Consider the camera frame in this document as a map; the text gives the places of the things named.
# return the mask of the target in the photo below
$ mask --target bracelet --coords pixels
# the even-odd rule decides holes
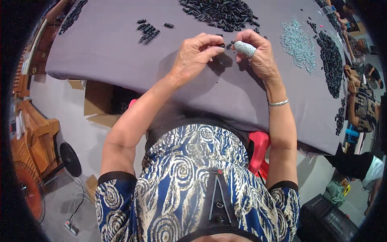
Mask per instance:
[[[282,102],[279,102],[279,103],[269,103],[269,105],[272,106],[272,107],[275,107],[275,106],[282,106],[282,105],[287,104],[288,101],[289,101],[289,98],[286,99],[285,101],[282,101]]]

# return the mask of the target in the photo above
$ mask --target white shirt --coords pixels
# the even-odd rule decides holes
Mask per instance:
[[[373,156],[373,160],[370,165],[370,168],[368,169],[364,180],[361,182],[363,184],[363,187],[366,190],[371,191],[373,188],[373,185],[375,184],[375,180],[383,177],[383,170],[384,170],[384,162],[381,161],[376,156]]]

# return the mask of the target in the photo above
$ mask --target blue patterned blouse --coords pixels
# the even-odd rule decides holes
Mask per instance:
[[[232,132],[193,124],[162,136],[138,179],[109,172],[98,180],[102,241],[192,241],[233,233],[251,241],[292,241],[300,211],[298,187],[269,190],[248,169]]]

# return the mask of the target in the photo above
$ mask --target red plastic stool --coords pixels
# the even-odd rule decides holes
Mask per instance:
[[[262,178],[266,180],[269,164],[265,161],[265,154],[267,147],[270,145],[269,136],[265,132],[257,131],[250,133],[249,139],[254,142],[254,152],[248,170],[257,177],[259,176],[259,171]]]
[[[129,103],[129,105],[128,105],[128,108],[130,108],[130,106],[132,106],[136,101],[137,101],[137,99],[131,100],[130,103]]]

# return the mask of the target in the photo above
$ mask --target hand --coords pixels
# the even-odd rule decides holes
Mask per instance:
[[[349,78],[348,79],[348,91],[351,96],[354,96],[356,94],[356,86],[355,83]]]
[[[170,72],[177,85],[180,87],[195,78],[212,57],[223,53],[224,48],[217,47],[220,44],[224,44],[221,36],[205,33],[184,40]]]
[[[370,212],[371,206],[368,206],[367,209],[364,211],[364,216],[367,216]]]
[[[246,29],[236,34],[234,41],[249,43],[257,48],[251,57],[251,66],[258,77],[268,84],[277,82],[280,79],[278,67],[273,58],[271,44],[267,39],[251,29]],[[246,58],[246,56],[238,53],[236,55],[236,62],[240,62],[243,58]]]
[[[349,67],[349,65],[344,65],[344,75],[345,75],[347,78],[350,78],[350,76],[352,75],[352,70],[351,70],[351,68]]]

